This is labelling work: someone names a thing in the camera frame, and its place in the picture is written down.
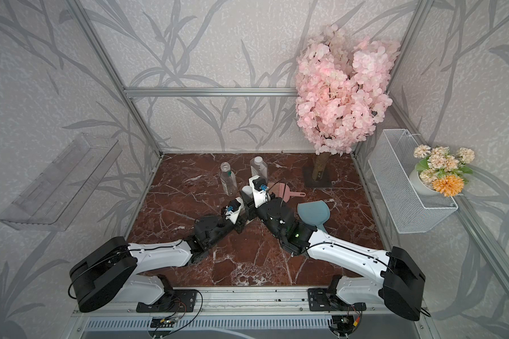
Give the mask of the white bottle cap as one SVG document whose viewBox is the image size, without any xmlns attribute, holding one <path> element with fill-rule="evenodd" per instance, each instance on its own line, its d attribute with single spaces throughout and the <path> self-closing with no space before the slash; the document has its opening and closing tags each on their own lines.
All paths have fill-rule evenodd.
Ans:
<svg viewBox="0 0 509 339">
<path fill-rule="evenodd" d="M 242 193 L 244 193 L 245 195 L 247 195 L 251 198 L 253 197 L 253 190 L 250 186 L 243 186 Z"/>
</svg>

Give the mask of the square clear plastic bottle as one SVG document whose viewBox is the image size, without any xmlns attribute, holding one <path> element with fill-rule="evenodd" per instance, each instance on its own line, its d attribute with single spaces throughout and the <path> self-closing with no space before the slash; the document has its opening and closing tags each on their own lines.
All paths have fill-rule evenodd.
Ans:
<svg viewBox="0 0 509 339">
<path fill-rule="evenodd" d="M 268 181 L 268 165 L 261 156 L 256 156 L 250 161 L 252 176 L 260 176 Z"/>
</svg>

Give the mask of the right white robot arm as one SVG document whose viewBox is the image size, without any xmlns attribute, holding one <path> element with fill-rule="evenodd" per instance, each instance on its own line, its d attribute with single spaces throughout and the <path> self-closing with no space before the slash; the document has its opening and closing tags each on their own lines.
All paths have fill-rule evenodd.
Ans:
<svg viewBox="0 0 509 339">
<path fill-rule="evenodd" d="M 340 240 L 297 219 L 281 198 L 264 203 L 250 199 L 243 206 L 247 217 L 259 218 L 294 257 L 327 261 L 359 275 L 341 276 L 329 285 L 330 297 L 340 306 L 384 305 L 404 319 L 419 321 L 426 277 L 405 249 L 376 250 Z"/>
</svg>

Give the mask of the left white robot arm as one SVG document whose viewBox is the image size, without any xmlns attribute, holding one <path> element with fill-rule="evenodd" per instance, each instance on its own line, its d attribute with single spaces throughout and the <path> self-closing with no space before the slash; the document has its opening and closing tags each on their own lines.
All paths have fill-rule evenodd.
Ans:
<svg viewBox="0 0 509 339">
<path fill-rule="evenodd" d="M 232 231 L 242 232 L 248 223 L 245 214 L 204 216 L 196 220 L 191 235 L 159 244 L 128 243 L 124 237 L 113 237 L 70 270 L 68 295 L 83 313 L 110 302 L 155 304 L 166 292 L 165 283 L 145 272 L 198 264 L 219 241 Z"/>
</svg>

